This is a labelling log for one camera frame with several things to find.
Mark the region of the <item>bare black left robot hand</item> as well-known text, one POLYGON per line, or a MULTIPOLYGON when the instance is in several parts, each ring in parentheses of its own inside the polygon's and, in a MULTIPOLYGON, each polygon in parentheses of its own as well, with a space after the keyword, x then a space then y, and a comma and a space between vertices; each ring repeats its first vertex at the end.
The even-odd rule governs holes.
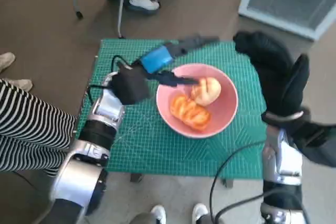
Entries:
POLYGON ((180 39, 176 43, 169 41, 145 53, 131 63, 131 67, 142 67, 144 76, 148 80, 156 80, 165 86, 195 85, 199 83, 198 80, 191 77, 178 77, 163 68, 175 59, 187 55, 190 51, 218 42, 218 36, 201 36, 199 34, 180 39))

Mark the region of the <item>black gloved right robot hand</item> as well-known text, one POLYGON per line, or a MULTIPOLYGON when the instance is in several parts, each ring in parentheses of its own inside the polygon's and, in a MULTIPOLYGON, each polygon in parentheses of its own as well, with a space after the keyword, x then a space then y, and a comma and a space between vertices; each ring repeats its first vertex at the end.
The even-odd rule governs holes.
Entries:
POLYGON ((301 54, 293 61, 283 43, 260 31, 238 31, 233 41, 258 73, 266 111, 281 117, 301 112, 310 74, 308 56, 301 54))

